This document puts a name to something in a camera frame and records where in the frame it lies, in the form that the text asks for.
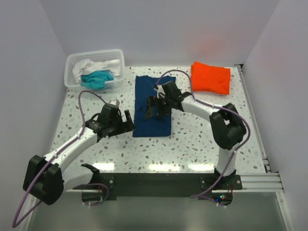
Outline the navy blue t shirt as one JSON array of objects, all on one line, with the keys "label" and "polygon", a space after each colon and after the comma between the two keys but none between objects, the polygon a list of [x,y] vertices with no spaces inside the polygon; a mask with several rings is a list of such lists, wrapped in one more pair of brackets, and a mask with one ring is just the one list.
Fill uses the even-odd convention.
[{"label": "navy blue t shirt", "polygon": [[146,118],[147,98],[156,96],[154,85],[157,78],[136,76],[135,79],[135,110],[134,110],[134,138],[169,137],[171,135],[171,116],[154,116]]}]

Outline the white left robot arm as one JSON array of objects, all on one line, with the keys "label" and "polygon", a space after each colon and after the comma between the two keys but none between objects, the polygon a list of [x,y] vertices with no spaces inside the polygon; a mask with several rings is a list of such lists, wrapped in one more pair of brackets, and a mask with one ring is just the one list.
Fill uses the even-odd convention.
[{"label": "white left robot arm", "polygon": [[63,192],[85,185],[96,188],[100,171],[90,164],[82,164],[76,172],[65,170],[84,151],[102,138],[113,137],[135,129],[129,110],[123,113],[119,107],[107,103],[100,113],[84,120],[81,129],[55,151],[41,157],[35,155],[27,166],[23,190],[47,205],[54,204]]}]

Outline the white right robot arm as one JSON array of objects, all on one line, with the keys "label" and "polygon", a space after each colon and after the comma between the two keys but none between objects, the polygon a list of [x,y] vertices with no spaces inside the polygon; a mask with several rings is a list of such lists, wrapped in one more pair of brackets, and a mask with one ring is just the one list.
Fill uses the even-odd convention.
[{"label": "white right robot arm", "polygon": [[190,92],[182,93],[174,81],[163,85],[155,85],[157,94],[147,97],[146,118],[169,116],[173,109],[191,113],[210,123],[214,141],[219,146],[218,163],[214,177],[215,185],[226,189],[231,184],[235,173],[235,157],[237,150],[248,141],[250,127],[231,103],[222,106],[203,102]]}]

